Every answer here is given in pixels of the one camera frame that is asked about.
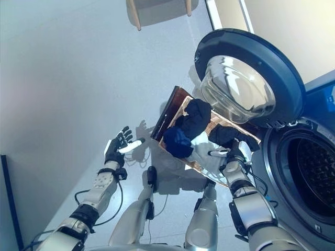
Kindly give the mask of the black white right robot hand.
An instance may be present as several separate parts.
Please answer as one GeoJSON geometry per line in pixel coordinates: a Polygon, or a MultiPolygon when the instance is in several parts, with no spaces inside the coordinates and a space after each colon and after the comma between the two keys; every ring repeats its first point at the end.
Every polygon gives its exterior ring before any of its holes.
{"type": "Polygon", "coordinates": [[[220,158],[221,165],[226,165],[236,159],[242,163],[249,163],[252,158],[251,149],[245,141],[234,141],[231,148],[221,147],[220,149],[209,151],[208,155],[220,158]]]}

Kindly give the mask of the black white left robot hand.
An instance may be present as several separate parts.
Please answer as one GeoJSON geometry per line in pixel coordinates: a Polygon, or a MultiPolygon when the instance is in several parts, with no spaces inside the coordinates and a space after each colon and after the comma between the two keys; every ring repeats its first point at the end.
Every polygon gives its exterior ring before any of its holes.
{"type": "Polygon", "coordinates": [[[126,126],[117,133],[115,138],[108,140],[104,150],[105,164],[116,162],[119,164],[119,167],[123,167],[125,164],[125,154],[131,152],[146,141],[144,138],[137,138],[133,141],[132,138],[132,131],[126,126]]]}

